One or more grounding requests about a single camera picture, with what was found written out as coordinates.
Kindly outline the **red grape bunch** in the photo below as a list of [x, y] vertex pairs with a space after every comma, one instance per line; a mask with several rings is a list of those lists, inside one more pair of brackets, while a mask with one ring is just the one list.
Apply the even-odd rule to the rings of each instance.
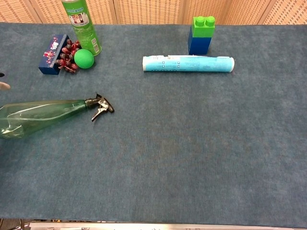
[[79, 67], [75, 63], [74, 56], [80, 49], [81, 44], [78, 40], [72, 42], [71, 39], [67, 39], [67, 44], [61, 49], [59, 58], [56, 59], [55, 64], [58, 65], [59, 69], [64, 69], [69, 73], [75, 73]]

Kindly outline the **green toy brick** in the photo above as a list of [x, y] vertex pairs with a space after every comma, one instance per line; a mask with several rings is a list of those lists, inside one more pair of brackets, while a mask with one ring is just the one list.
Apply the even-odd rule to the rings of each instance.
[[213, 16], [193, 17], [191, 29], [193, 37], [212, 37], [215, 31], [215, 18]]

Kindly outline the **dark blue printed box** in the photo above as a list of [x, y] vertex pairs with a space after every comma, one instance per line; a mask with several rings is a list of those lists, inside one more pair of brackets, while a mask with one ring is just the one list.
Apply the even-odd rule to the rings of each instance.
[[67, 45], [67, 34], [53, 34], [51, 40], [46, 47], [38, 68], [43, 74], [58, 75], [60, 72], [59, 65], [56, 64], [56, 60], [60, 59], [62, 48]]

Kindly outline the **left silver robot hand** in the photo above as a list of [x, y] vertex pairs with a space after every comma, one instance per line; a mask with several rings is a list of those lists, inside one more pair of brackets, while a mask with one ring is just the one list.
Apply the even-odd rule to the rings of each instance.
[[[4, 77], [5, 74], [0, 72], [0, 78]], [[5, 82], [0, 81], [0, 90], [10, 90], [11, 86]]]

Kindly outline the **wicker folding screen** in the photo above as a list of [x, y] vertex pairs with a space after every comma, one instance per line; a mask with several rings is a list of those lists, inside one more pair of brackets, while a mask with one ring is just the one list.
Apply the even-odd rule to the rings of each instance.
[[[94, 24], [307, 25], [307, 0], [86, 0]], [[69, 23], [61, 0], [0, 0], [0, 22]]]

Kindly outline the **light blue rolled tube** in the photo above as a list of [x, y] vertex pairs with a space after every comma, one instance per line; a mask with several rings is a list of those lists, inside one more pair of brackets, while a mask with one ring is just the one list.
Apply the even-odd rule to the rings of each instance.
[[143, 71], [232, 72], [234, 66], [232, 57], [158, 55], [144, 56], [142, 59]]

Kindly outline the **green cylindrical can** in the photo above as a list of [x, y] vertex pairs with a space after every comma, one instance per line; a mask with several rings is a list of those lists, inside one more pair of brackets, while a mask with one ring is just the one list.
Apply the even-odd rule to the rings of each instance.
[[94, 56], [102, 51], [96, 35], [86, 0], [61, 0], [64, 10], [76, 33], [81, 47]]

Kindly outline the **green ball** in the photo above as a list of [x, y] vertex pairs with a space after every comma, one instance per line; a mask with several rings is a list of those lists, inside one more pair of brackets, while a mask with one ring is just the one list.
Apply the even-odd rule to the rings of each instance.
[[87, 49], [79, 49], [74, 54], [74, 62], [79, 68], [89, 69], [94, 64], [94, 56]]

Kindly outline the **green transparent spray bottle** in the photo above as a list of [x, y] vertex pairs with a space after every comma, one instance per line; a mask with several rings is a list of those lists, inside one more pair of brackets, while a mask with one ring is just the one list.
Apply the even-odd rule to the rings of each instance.
[[86, 100], [6, 104], [0, 107], [0, 138], [23, 138], [96, 105], [98, 109], [91, 121], [103, 113], [115, 111], [111, 103], [99, 94]]

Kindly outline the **blue felt table cloth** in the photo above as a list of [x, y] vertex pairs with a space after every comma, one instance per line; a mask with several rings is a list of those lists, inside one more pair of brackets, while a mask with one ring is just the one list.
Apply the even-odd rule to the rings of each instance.
[[0, 139], [0, 218], [307, 228], [307, 25], [217, 26], [230, 73], [144, 72], [187, 53], [187, 25], [98, 25], [103, 50], [43, 75], [69, 24], [0, 23], [0, 106], [105, 96], [95, 109]]

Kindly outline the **blue toy brick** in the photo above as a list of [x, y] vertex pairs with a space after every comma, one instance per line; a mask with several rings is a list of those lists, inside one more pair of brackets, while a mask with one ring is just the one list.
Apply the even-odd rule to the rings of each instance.
[[192, 28], [190, 28], [188, 38], [189, 55], [206, 55], [209, 50], [211, 39], [211, 37], [193, 37]]

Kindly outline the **aluminium table rail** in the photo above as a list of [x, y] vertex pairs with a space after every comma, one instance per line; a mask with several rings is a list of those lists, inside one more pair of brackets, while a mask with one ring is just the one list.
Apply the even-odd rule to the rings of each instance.
[[151, 224], [110, 222], [32, 222], [31, 230], [307, 230], [284, 227], [258, 227], [205, 224]]

